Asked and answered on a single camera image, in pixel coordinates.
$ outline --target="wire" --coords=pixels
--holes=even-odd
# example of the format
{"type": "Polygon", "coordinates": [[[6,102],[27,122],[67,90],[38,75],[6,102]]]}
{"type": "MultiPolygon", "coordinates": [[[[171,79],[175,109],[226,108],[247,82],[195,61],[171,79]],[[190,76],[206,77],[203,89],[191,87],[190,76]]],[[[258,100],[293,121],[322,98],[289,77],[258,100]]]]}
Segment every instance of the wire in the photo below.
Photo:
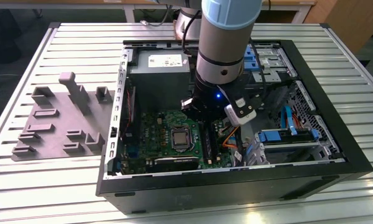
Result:
{"type": "Polygon", "coordinates": [[[230,147],[230,145],[226,144],[226,141],[229,140],[230,136],[233,135],[233,133],[235,132],[237,129],[238,129],[238,127],[235,127],[235,128],[231,130],[229,136],[227,136],[226,139],[223,140],[223,142],[222,142],[222,146],[223,146],[223,147],[226,147],[226,146],[230,147]]]}
{"type": "Polygon", "coordinates": [[[161,19],[159,24],[151,24],[151,23],[146,22],[145,20],[141,20],[139,22],[141,22],[145,26],[159,27],[159,26],[163,24],[163,22],[165,22],[165,20],[166,20],[166,18],[167,18],[167,13],[169,13],[170,9],[173,8],[173,6],[167,6],[167,5],[166,5],[166,8],[167,8],[167,10],[166,10],[166,13],[163,14],[163,17],[162,17],[162,19],[161,19]]]}
{"type": "Polygon", "coordinates": [[[141,11],[143,10],[143,11],[146,11],[146,12],[149,12],[149,13],[153,13],[154,11],[155,11],[155,9],[153,9],[151,11],[149,11],[149,10],[146,10],[146,9],[139,9],[141,11]]]}
{"type": "Polygon", "coordinates": [[[125,129],[123,129],[123,132],[122,132],[122,135],[121,135],[121,139],[125,135],[125,132],[126,132],[126,129],[129,128],[129,125],[130,125],[130,93],[129,91],[126,90],[126,104],[127,104],[127,109],[129,109],[129,121],[126,123],[126,126],[125,126],[125,129]]]}
{"type": "Polygon", "coordinates": [[[222,135],[222,133],[226,132],[230,127],[231,125],[226,126],[223,129],[219,129],[219,134],[222,135]]]}
{"type": "Polygon", "coordinates": [[[18,75],[14,75],[14,74],[1,74],[0,76],[18,76],[18,75]]]}
{"type": "Polygon", "coordinates": [[[251,49],[253,49],[253,52],[254,52],[254,55],[255,55],[255,63],[257,63],[258,68],[259,68],[259,75],[261,75],[261,80],[262,80],[261,99],[265,99],[265,95],[266,95],[266,81],[265,81],[265,76],[263,76],[262,67],[261,67],[259,55],[257,53],[257,49],[255,49],[255,46],[254,46],[251,38],[249,39],[249,43],[251,45],[251,49]]]}
{"type": "Polygon", "coordinates": [[[189,20],[189,23],[186,24],[186,27],[185,27],[185,30],[183,30],[183,34],[182,34],[182,41],[181,41],[181,49],[182,49],[182,52],[183,54],[189,55],[189,52],[187,50],[185,49],[185,38],[186,38],[186,33],[187,33],[187,30],[189,30],[189,27],[193,23],[193,20],[197,18],[197,15],[199,14],[199,10],[194,13],[191,19],[189,20]]]}
{"type": "Polygon", "coordinates": [[[295,119],[295,125],[297,125],[297,127],[302,128],[302,125],[301,125],[301,122],[299,122],[299,120],[298,120],[298,118],[297,118],[297,115],[295,115],[295,114],[291,114],[291,116],[293,116],[293,118],[295,119]]]}

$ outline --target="aluminum extrusion table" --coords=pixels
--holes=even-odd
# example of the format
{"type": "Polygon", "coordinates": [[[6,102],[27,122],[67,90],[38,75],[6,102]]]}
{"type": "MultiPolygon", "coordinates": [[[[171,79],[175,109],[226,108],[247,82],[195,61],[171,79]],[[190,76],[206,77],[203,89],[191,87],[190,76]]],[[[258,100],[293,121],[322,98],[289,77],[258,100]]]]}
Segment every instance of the aluminum extrusion table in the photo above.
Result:
{"type": "MultiPolygon", "coordinates": [[[[173,39],[173,25],[62,23],[49,28],[0,118],[0,221],[5,223],[370,223],[373,172],[303,200],[129,215],[94,196],[99,156],[13,162],[35,86],[65,91],[73,71],[87,91],[114,89],[122,40],[173,39]]],[[[291,39],[373,164],[373,78],[331,29],[317,24],[255,24],[253,39],[291,39]]]]}

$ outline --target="gray block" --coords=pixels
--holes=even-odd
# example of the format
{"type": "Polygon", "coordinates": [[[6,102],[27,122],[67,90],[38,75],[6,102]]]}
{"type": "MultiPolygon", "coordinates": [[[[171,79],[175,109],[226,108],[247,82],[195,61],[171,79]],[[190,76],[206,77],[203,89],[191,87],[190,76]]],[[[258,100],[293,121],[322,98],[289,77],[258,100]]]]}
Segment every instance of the gray block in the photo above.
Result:
{"type": "Polygon", "coordinates": [[[82,140],[82,139],[85,139],[85,133],[81,129],[67,130],[66,137],[69,140],[82,140]]]}
{"type": "Polygon", "coordinates": [[[53,124],[29,125],[26,126],[26,132],[51,132],[54,128],[53,124]]]}
{"type": "Polygon", "coordinates": [[[31,99],[38,105],[50,105],[47,98],[53,96],[54,94],[46,86],[35,87],[31,93],[31,99]]]}
{"type": "Polygon", "coordinates": [[[11,153],[18,156],[31,156],[35,154],[35,149],[31,146],[15,146],[11,153]]]}
{"type": "Polygon", "coordinates": [[[77,85],[74,82],[75,75],[73,72],[62,72],[59,74],[58,82],[62,84],[69,91],[69,98],[75,103],[78,110],[82,115],[90,114],[90,108],[87,107],[89,97],[86,95],[82,85],[77,85]]]}
{"type": "Polygon", "coordinates": [[[94,152],[102,151],[103,144],[105,144],[105,140],[99,133],[97,133],[95,140],[93,140],[90,134],[86,134],[85,145],[91,151],[94,152]]]}
{"type": "Polygon", "coordinates": [[[57,109],[42,109],[34,111],[33,113],[34,118],[57,117],[58,115],[59,115],[59,111],[57,111],[57,109]]]}
{"type": "Polygon", "coordinates": [[[107,104],[111,103],[111,97],[109,94],[107,87],[97,87],[97,90],[94,92],[94,96],[97,97],[99,104],[107,104]]]}
{"type": "Polygon", "coordinates": [[[67,154],[81,153],[83,151],[83,148],[78,142],[65,143],[62,150],[67,154]]]}
{"type": "Polygon", "coordinates": [[[58,116],[34,117],[33,115],[35,114],[35,111],[41,111],[41,106],[34,104],[22,132],[26,133],[26,129],[30,126],[30,128],[41,128],[41,126],[38,125],[42,125],[43,127],[47,124],[51,124],[54,128],[50,132],[35,132],[39,136],[39,141],[37,142],[27,142],[25,144],[23,142],[18,141],[17,147],[31,146],[35,150],[35,153],[29,155],[23,154],[22,156],[17,156],[15,154],[13,154],[11,160],[14,161],[65,158],[73,156],[91,156],[101,154],[94,146],[91,146],[93,150],[89,149],[85,144],[85,136],[86,133],[89,133],[93,137],[93,140],[95,140],[97,133],[99,133],[103,142],[106,141],[110,124],[111,103],[99,104],[95,99],[95,92],[86,92],[90,99],[87,106],[91,113],[83,116],[79,113],[77,106],[69,99],[69,93],[58,92],[53,94],[54,96],[47,98],[50,103],[49,107],[59,111],[58,116]],[[75,142],[78,142],[78,144],[83,148],[83,151],[67,154],[63,151],[63,144],[75,142]]]}
{"type": "Polygon", "coordinates": [[[18,140],[22,143],[38,142],[39,136],[34,132],[26,132],[26,133],[18,134],[18,140]]]}

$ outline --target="blue plastic clip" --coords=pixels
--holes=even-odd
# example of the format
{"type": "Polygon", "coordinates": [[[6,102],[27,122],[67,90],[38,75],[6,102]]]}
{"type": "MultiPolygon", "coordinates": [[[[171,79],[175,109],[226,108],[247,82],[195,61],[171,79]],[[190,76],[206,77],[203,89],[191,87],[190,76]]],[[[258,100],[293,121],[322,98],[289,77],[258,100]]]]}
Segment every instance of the blue plastic clip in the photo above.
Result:
{"type": "Polygon", "coordinates": [[[314,140],[318,140],[318,132],[317,132],[317,129],[313,128],[313,129],[310,130],[310,134],[311,134],[313,139],[314,139],[314,140]]]}
{"type": "Polygon", "coordinates": [[[279,127],[286,128],[286,123],[285,123],[285,114],[287,118],[287,127],[291,131],[291,135],[297,134],[295,128],[294,128],[294,123],[293,123],[293,118],[291,118],[291,108],[289,106],[283,106],[279,112],[279,127]]]}
{"type": "Polygon", "coordinates": [[[251,52],[251,49],[250,49],[250,46],[247,45],[246,46],[246,51],[243,52],[243,60],[245,61],[251,61],[254,58],[253,58],[254,54],[251,52]]]}
{"type": "Polygon", "coordinates": [[[242,59],[243,59],[243,71],[259,71],[255,55],[251,52],[250,45],[246,46],[242,59]]]}
{"type": "Polygon", "coordinates": [[[278,131],[265,131],[263,134],[267,141],[279,141],[278,131]]]}
{"type": "Polygon", "coordinates": [[[262,132],[258,133],[258,139],[259,139],[259,142],[265,142],[266,141],[266,138],[265,138],[265,135],[262,132]]]}

